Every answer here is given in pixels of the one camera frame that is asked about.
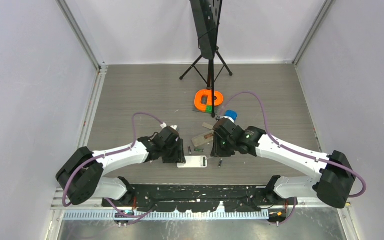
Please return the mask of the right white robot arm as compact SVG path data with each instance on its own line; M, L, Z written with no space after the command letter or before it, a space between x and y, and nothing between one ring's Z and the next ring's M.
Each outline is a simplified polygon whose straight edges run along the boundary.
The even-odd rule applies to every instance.
M263 189L264 199L279 205L291 198L318 198L322 203L343 209L356 181L351 165L342 152L315 152L270 135L255 126L242 129L229 117L213 126L211 156L227 158L235 153L269 159L293 168L304 175L274 175Z

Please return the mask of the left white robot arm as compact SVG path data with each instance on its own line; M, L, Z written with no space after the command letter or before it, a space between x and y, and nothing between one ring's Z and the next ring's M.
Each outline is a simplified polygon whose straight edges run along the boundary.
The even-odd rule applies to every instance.
M106 175L156 160L165 164L185 163L183 140L176 125L165 125L161 132L140 137L122 147L103 151L81 147L57 172L55 179L72 205L83 204L90 198L102 198L128 207L136 196L133 186L124 177Z

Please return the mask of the beige battery cover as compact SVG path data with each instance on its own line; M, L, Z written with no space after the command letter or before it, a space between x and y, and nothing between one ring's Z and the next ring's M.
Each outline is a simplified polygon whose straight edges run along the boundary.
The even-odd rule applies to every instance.
M213 129L213 126L211 125L211 124L209 124L209 123L203 123L202 124L202 126L204 127L204 128L206 128L206 129L209 129L209 130L212 130Z

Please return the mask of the beige remote control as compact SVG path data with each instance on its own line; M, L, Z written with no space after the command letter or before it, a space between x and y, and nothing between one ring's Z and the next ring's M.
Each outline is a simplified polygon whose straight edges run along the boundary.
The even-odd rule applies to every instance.
M205 144L209 144L214 140L214 131L210 130L206 133L200 134L191 139L194 147L199 147Z

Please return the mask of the white air conditioner remote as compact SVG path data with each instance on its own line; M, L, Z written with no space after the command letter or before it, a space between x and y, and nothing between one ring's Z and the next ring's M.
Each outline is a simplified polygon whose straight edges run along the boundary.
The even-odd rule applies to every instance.
M178 168L206 168L208 166L208 160L204 155L190 155L185 157L185 163L177 163L176 166Z

